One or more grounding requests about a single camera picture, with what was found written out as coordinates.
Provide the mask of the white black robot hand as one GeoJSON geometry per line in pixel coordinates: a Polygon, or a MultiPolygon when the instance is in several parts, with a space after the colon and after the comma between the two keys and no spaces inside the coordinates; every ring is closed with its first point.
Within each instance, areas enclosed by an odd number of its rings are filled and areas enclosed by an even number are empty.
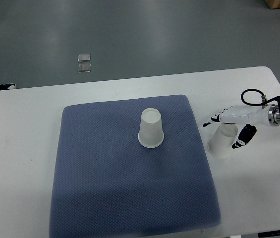
{"type": "Polygon", "coordinates": [[[244,127],[232,148],[240,148],[247,145],[257,132],[256,124],[264,124],[266,126],[279,126],[280,113],[277,105],[267,105],[265,107],[257,106],[231,106],[225,108],[203,124],[206,127],[212,123],[224,124],[243,124],[244,127]]]}

